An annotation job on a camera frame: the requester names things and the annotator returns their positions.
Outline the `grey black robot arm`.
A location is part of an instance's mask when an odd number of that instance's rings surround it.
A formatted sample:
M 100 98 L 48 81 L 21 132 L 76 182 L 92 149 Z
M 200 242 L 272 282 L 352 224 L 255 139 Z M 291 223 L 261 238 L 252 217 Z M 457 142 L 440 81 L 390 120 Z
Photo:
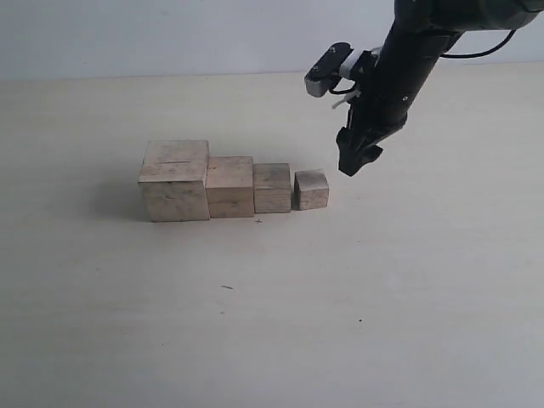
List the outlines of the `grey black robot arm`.
M 337 135 L 339 170 L 355 175 L 398 132 L 437 61 L 467 31 L 516 31 L 543 10 L 541 1 L 397 1 L 394 23 L 378 53 L 346 60 L 340 74 L 357 94 Z

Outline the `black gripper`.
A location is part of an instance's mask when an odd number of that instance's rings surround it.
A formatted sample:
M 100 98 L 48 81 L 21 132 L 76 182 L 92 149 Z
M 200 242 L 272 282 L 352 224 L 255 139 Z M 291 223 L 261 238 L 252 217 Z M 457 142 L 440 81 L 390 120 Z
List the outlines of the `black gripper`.
M 359 94 L 351 99 L 346 127 L 337 134 L 338 170 L 354 176 L 383 153 L 376 145 L 405 124 L 422 85 L 438 60 L 434 50 L 354 51 L 346 77 Z

